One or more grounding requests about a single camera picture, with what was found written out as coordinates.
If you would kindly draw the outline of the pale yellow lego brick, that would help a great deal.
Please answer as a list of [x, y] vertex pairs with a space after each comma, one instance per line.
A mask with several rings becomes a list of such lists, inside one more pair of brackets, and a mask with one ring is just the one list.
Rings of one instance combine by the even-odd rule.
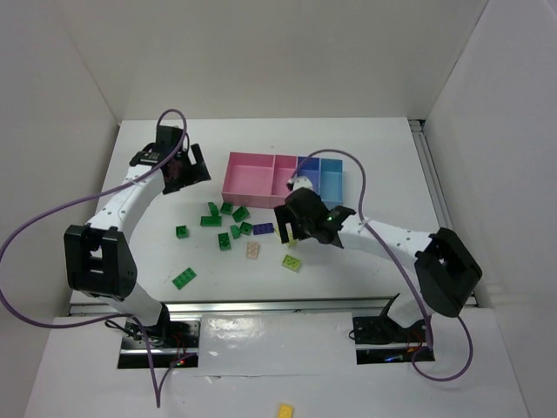
[[[290, 225], [286, 226], [286, 231], [287, 231], [288, 240], [286, 241], [285, 244], [287, 245], [288, 248], [294, 248], [299, 241], [293, 238], [292, 227]], [[280, 231], [276, 226], [274, 227], [274, 232], [278, 235], [279, 241], [282, 241]]]

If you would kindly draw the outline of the purple lego brick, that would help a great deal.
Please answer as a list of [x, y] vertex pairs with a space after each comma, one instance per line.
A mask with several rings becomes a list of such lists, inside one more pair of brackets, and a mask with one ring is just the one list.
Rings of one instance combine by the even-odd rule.
[[255, 225], [252, 226], [252, 233], [254, 235], [263, 235], [263, 234], [274, 233], [273, 223], [255, 224]]

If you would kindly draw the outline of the lime lego brick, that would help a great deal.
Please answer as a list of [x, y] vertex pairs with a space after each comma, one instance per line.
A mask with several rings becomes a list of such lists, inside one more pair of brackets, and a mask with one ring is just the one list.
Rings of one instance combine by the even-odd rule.
[[290, 270], [290, 271], [298, 272], [299, 269], [300, 269], [301, 266], [302, 266], [302, 262], [301, 262], [300, 259], [295, 258], [295, 257], [293, 257], [293, 256], [291, 256], [291, 255], [289, 255], [289, 254], [287, 254], [287, 255], [283, 258], [281, 265], [282, 265], [282, 267], [284, 267], [284, 268], [286, 268], [286, 269], [288, 269], [288, 270]]

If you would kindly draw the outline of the beige lego brick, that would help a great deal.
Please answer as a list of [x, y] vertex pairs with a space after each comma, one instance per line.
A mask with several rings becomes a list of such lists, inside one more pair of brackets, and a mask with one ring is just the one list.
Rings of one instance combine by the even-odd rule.
[[256, 260], [259, 254], [259, 243], [250, 241], [246, 245], [246, 258], [249, 260]]

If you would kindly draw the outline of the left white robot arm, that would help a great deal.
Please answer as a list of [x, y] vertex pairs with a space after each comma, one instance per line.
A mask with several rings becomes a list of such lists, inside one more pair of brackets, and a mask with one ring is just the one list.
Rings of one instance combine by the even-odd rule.
[[180, 128], [157, 127], [156, 141], [131, 159], [124, 188], [85, 225], [69, 226], [64, 234], [69, 287], [135, 316], [145, 327], [165, 323], [169, 314], [138, 284], [129, 241], [158, 195], [211, 179], [200, 146], [182, 147], [188, 139]]

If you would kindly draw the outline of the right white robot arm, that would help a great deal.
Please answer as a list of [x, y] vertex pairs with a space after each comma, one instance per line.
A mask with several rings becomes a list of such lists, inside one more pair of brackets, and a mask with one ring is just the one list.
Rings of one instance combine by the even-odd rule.
[[281, 240], [315, 239], [323, 245], [370, 253], [392, 261], [409, 287], [397, 296], [386, 317], [401, 328], [433, 314], [456, 318], [482, 277], [482, 270], [451, 229], [416, 232], [391, 226], [336, 206], [328, 209], [307, 188], [292, 192], [274, 208]]

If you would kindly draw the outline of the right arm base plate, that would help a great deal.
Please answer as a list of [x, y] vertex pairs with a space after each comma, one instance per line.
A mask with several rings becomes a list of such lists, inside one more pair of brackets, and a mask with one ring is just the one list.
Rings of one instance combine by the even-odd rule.
[[414, 354], [417, 361], [434, 361], [426, 346], [423, 320], [402, 328], [386, 316], [353, 317], [348, 337], [355, 343], [359, 365], [405, 363]]

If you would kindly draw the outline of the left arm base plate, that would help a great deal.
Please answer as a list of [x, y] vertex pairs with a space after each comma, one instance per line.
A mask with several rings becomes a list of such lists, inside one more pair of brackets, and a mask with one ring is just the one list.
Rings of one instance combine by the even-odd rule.
[[[200, 321], [177, 321], [172, 324], [170, 335], [162, 338], [149, 336], [153, 367], [198, 367]], [[147, 369], [147, 349], [136, 322], [127, 320], [122, 335], [117, 368]]]

